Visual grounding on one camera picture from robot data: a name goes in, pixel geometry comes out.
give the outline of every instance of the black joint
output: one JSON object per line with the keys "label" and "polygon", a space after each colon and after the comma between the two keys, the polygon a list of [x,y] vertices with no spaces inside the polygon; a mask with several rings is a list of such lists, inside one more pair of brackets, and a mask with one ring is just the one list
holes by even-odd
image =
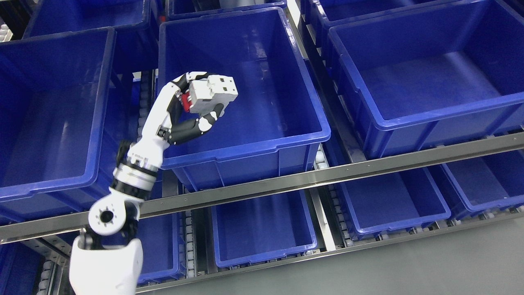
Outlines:
{"label": "black joint", "polygon": [[124,159],[124,160],[122,161],[121,165],[126,165],[126,166],[128,166],[128,167],[131,167],[131,168],[133,168],[133,169],[135,169],[135,170],[138,170],[138,171],[140,171],[140,172],[146,173],[146,174],[151,175],[151,176],[154,176],[154,177],[157,177],[157,176],[158,176],[158,171],[152,171],[152,170],[145,169],[145,168],[140,167],[140,166],[138,166],[138,165],[136,165],[136,164],[133,164],[133,163],[128,162],[127,159]]}
{"label": "black joint", "polygon": [[149,193],[150,191],[146,191],[145,189],[141,189],[138,187],[134,187],[132,185],[129,185],[127,183],[121,182],[118,179],[113,179],[113,182],[111,182],[111,188],[113,188],[116,191],[119,191],[123,194],[130,195],[132,197],[137,197],[143,200],[149,199]]}
{"label": "black joint", "polygon": [[116,153],[116,166],[118,166],[126,157],[127,152],[129,151],[129,148],[131,147],[132,143],[133,142],[129,140],[120,141],[120,145],[118,146],[118,152]]}

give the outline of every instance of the storage rack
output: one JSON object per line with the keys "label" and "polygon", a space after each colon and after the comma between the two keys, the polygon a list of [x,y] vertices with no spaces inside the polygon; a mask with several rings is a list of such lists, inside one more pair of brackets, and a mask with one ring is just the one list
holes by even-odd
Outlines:
{"label": "storage rack", "polygon": [[[331,192],[333,190],[331,184],[524,149],[524,132],[520,131],[508,135],[366,161],[355,135],[350,131],[351,129],[347,128],[347,126],[342,126],[342,124],[346,124],[346,120],[338,119],[345,114],[341,110],[340,105],[337,105],[338,97],[331,82],[325,78],[327,76],[322,72],[322,61],[319,59],[318,53],[315,52],[315,47],[307,44],[307,38],[300,38],[300,36],[304,37],[305,34],[309,34],[309,28],[301,23],[300,16],[297,17],[299,12],[296,4],[289,2],[286,13],[289,22],[292,24],[291,27],[302,54],[313,69],[311,72],[312,78],[332,126],[332,136],[342,135],[344,142],[341,145],[341,149],[351,160],[352,164],[182,195],[169,194],[169,192],[176,192],[173,186],[176,187],[177,180],[174,177],[166,177],[163,182],[164,197],[145,202],[141,207],[141,217],[148,218],[192,210],[192,223],[189,225],[194,232],[193,250],[195,255],[193,257],[196,276],[142,286],[137,289],[137,293],[430,237],[524,216],[524,208],[511,208],[495,214],[481,214],[476,218],[466,219],[461,222],[456,220],[435,220],[431,226],[424,230],[419,227],[405,233],[389,236],[379,235],[375,239],[355,242],[348,240],[344,236],[343,228],[340,227],[340,223],[343,220],[339,219],[338,212],[331,200],[332,197],[336,197]],[[307,253],[307,255],[297,255],[296,257],[277,259],[246,267],[218,269],[214,264],[213,249],[209,246],[209,241],[212,238],[211,226],[207,223],[210,220],[208,218],[208,207],[297,189],[307,189],[309,191],[308,201],[313,221],[316,225],[319,248]],[[27,246],[38,250],[48,260],[54,261],[56,266],[52,269],[52,283],[47,290],[47,294],[72,294],[68,284],[68,261],[71,248],[56,235],[81,229],[87,224],[87,216],[87,212],[82,212],[1,226],[0,244],[23,241]]]}

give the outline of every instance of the bolt hole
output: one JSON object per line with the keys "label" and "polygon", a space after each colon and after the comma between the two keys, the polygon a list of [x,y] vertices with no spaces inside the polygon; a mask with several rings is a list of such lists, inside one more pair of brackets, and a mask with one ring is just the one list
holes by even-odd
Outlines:
{"label": "bolt hole", "polygon": [[108,223],[111,221],[111,219],[113,219],[113,216],[113,212],[106,210],[100,214],[100,221],[103,223]]}

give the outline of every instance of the metal rail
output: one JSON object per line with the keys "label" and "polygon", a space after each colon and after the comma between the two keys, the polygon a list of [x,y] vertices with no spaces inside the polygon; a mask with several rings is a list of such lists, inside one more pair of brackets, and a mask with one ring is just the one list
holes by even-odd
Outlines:
{"label": "metal rail", "polygon": [[[144,202],[141,218],[204,208],[244,199],[312,188],[375,175],[524,149],[524,132],[436,147],[429,150],[209,189]],[[79,230],[88,213],[33,220],[0,227],[0,244]]]}

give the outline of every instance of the blue storage crate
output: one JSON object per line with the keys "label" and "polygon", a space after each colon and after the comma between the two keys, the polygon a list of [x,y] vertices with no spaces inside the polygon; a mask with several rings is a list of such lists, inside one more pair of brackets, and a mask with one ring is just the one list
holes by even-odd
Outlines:
{"label": "blue storage crate", "polygon": [[287,0],[196,0],[196,5],[195,0],[167,0],[166,18],[177,20],[266,7],[286,8],[286,6]]}
{"label": "blue storage crate", "polygon": [[24,38],[112,26],[118,32],[117,73],[158,66],[158,6],[154,0],[40,0]]}
{"label": "blue storage crate", "polygon": [[[144,262],[138,284],[163,282],[185,276],[184,222],[181,213],[140,219],[137,238],[142,242]],[[106,246],[122,245],[120,234],[104,237]]]}
{"label": "blue storage crate", "polygon": [[209,133],[164,153],[162,169],[189,190],[312,169],[331,132],[290,32],[279,7],[161,25],[159,85],[203,70],[232,76],[238,87]]}
{"label": "blue storage crate", "polygon": [[429,168],[452,218],[524,204],[524,153],[513,151]]}
{"label": "blue storage crate", "polygon": [[219,267],[253,264],[316,248],[304,191],[211,208]]}
{"label": "blue storage crate", "polygon": [[0,224],[108,194],[119,142],[138,125],[132,75],[110,79],[114,46],[113,28],[0,44]]}
{"label": "blue storage crate", "polygon": [[[347,164],[335,138],[324,146],[331,165]],[[451,216],[427,168],[342,182],[335,189],[352,239],[428,227]]]}
{"label": "blue storage crate", "polygon": [[501,1],[421,8],[329,35],[326,65],[369,158],[524,124],[524,19]]}
{"label": "blue storage crate", "polygon": [[42,256],[21,243],[0,245],[0,294],[32,295]]}
{"label": "blue storage crate", "polygon": [[322,47],[328,39],[329,28],[403,12],[411,9],[456,2],[457,0],[302,0],[300,12],[315,35],[315,45]]}

